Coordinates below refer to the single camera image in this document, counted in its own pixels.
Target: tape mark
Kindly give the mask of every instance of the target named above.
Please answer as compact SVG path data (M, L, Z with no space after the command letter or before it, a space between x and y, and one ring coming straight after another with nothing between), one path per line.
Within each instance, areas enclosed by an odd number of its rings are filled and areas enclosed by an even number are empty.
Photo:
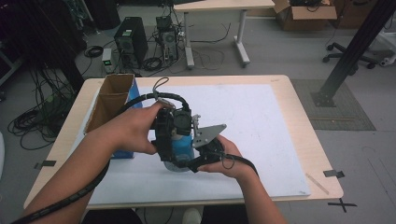
M308 179L310 179L312 182L314 182L314 184L316 186L318 186L318 188L323 190L323 192L325 192L327 195L330 194L330 192L328 190L326 190L321 184L319 184L319 182L314 177L312 177L312 175L309 175L309 174L305 174L305 175L306 175L306 177L308 177Z

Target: desk leg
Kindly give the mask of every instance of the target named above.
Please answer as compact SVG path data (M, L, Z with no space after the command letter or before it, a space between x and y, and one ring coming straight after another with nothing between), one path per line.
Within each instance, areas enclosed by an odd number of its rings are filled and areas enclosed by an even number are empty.
M246 67L246 65L250 63L250 59L248 58L248 54L245 51L244 44L242 43L242 35L243 35L244 29L245 29L245 20L246 20L247 12L248 11L246 9L243 9L241 11L241 18L239 20L238 36L234 37L236 47L238 48L239 54L241 55L241 58L242 58L242 65L244 67Z
M187 67L192 69L194 67L194 58L192 57L192 49L190 42L190 29L188 25L188 12L184 13L184 50L186 51Z

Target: desk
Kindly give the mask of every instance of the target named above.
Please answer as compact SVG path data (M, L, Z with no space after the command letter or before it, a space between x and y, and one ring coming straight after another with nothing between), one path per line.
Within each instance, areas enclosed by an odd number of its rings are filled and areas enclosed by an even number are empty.
M137 79L139 87L151 87L157 77L141 77ZM102 78L85 81L64 126L56 139L47 160L57 161L53 167L43 167L32 190L26 199L25 206L32 201L40 189L50 180L55 172L64 164L70 148L74 145L81 123L90 109L94 95L102 85ZM332 167L318 141L307 115L286 76L233 76L233 77L170 77L166 85L218 85L218 84L267 84L270 85L276 97L283 119L289 131L300 164L304 170L305 180L310 188L309 196L276 197L274 201L338 199L343 191L336 177L325 177L323 171ZM173 203L119 203L106 205L89 205L88 208L138 207L159 205L193 205L215 203L241 203L243 200L205 200L199 202Z
M248 9L252 8L269 8L273 6L274 2L271 0L205 0L200 2L175 5L175 11L184 13L187 67L190 69L194 67L194 60L191 50L191 37L189 31L190 14L205 13L204 15L206 16L208 12L215 12L219 14L220 17L222 17L228 16L228 14L233 13L233 11L239 11L239 30L238 35L235 36L234 39L235 45L237 46L238 52L242 58L242 65L245 67L247 64L250 63L250 59L248 58L248 54L245 51L245 47L242 43L242 36L244 33L247 11Z

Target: floor mat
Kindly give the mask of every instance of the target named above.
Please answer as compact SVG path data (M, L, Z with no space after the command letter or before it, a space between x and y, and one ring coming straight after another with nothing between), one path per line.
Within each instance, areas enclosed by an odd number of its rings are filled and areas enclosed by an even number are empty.
M318 92L325 80L293 79L291 81L315 130L376 131L359 102L343 83L332 98L335 107L315 106L311 92Z

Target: computer tower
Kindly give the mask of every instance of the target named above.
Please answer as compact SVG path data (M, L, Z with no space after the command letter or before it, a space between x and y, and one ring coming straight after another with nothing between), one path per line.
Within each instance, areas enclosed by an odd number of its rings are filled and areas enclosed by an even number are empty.
M178 59L177 53L177 31L171 28L168 31L160 32L163 59L165 61L173 61Z
M114 40L122 58L129 56L134 68L140 68L149 49L142 18L126 17L114 35Z
M84 0L96 27L109 30L120 25L120 16L115 0Z

